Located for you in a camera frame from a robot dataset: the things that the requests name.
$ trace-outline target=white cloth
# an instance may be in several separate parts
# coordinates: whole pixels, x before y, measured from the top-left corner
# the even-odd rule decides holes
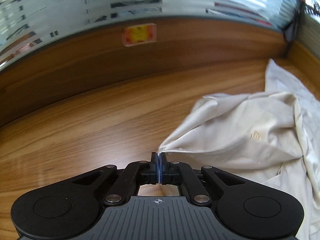
[[[273,60],[265,78],[265,92],[203,96],[159,152],[293,195],[305,212],[297,238],[320,239],[320,102]]]

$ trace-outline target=wooden baseboard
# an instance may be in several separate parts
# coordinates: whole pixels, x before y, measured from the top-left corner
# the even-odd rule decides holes
[[[301,43],[295,41],[288,53],[287,59],[303,72],[313,85],[320,91],[320,60],[316,58]]]
[[[157,42],[125,47],[128,25],[157,24]],[[161,18],[80,33],[0,72],[0,127],[41,107],[115,82],[222,61],[280,57],[281,33],[211,19]]]

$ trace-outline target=embroidered logo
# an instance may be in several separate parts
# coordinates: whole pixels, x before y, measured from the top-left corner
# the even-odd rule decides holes
[[[260,133],[258,133],[257,131],[254,131],[253,133],[251,133],[250,138],[254,141],[259,141],[260,140]]]

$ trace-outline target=ridged plastic surface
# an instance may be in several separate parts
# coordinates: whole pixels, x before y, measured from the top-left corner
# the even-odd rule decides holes
[[[91,229],[71,239],[248,240],[220,224],[210,208],[193,206],[185,197],[143,196],[133,196],[125,205],[107,208]]]

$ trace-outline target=orange sticker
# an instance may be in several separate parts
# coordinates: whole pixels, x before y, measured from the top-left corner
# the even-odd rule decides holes
[[[156,24],[148,23],[129,26],[122,33],[123,45],[126,47],[156,41]]]

